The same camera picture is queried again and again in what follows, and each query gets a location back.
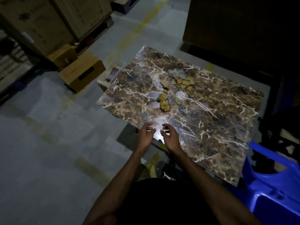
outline marble tabletop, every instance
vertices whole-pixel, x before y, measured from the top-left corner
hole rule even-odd
[[[180,86],[170,85],[171,110],[163,112],[156,101],[164,94],[161,81],[176,77],[194,85],[182,90],[184,101],[175,96]],[[162,142],[161,124],[171,124],[193,161],[236,186],[262,99],[259,91],[144,46],[97,104],[138,129],[153,122]]]

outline person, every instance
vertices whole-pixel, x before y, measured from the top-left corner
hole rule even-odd
[[[164,178],[134,182],[156,132],[151,125],[143,125],[136,150],[95,201],[83,225],[260,224],[244,204],[185,154],[170,124],[163,124],[160,131],[164,143],[194,184]]]

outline concrete floor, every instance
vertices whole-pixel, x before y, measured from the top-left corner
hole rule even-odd
[[[114,25],[89,50],[108,67],[150,46],[262,91],[262,115],[268,86],[179,50],[189,2],[140,0],[127,15],[114,12]],[[126,122],[96,105],[102,94],[94,81],[73,95],[57,72],[46,72],[0,107],[0,224],[82,223],[132,153],[117,141]],[[152,146],[142,162],[160,160],[167,158]]]

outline striped cloth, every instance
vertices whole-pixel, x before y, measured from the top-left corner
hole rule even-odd
[[[119,71],[118,68],[113,67],[110,74],[109,74],[109,76],[106,78],[106,80],[108,82],[110,82],[114,78],[114,76],[117,75],[118,71]]]

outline blue plastic stool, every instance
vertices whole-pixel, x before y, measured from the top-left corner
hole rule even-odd
[[[248,157],[243,167],[245,189],[228,188],[262,224],[300,224],[300,167],[298,164],[251,142],[250,148],[287,169],[276,174],[253,171]]]

